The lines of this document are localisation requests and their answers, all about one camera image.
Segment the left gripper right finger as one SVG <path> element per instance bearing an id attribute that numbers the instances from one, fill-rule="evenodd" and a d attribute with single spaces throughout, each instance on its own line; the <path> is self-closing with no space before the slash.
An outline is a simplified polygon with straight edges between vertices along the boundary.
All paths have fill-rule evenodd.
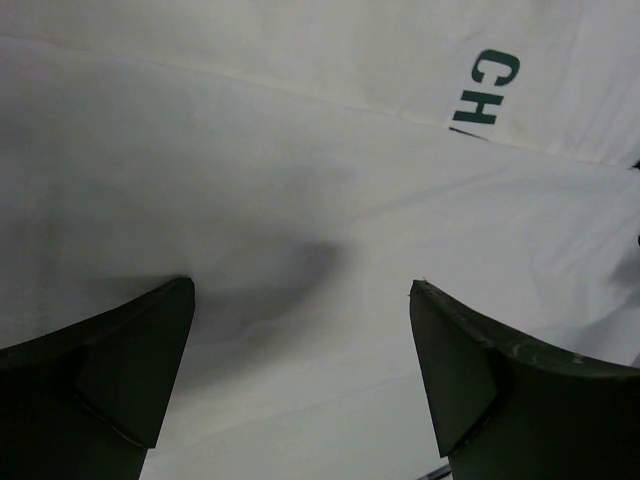
<path id="1" fill-rule="evenodd" d="M 635 479 L 639 372 L 538 340 L 424 280 L 410 321 L 456 479 Z"/>

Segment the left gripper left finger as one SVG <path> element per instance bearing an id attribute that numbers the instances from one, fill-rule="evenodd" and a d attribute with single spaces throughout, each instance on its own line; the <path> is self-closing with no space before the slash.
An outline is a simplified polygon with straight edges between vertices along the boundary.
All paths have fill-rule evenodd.
<path id="1" fill-rule="evenodd" d="M 137 479 L 156 447 L 195 311 L 175 278 L 1 351 L 4 479 Z"/>

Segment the white and green raglan t-shirt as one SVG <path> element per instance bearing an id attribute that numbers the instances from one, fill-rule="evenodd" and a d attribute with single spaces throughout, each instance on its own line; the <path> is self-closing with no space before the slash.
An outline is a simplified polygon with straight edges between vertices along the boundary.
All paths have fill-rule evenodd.
<path id="1" fill-rule="evenodd" d="M 635 1 L 5 1 L 1 343 L 177 275 L 145 479 L 437 468 L 424 279 L 639 363 Z"/>

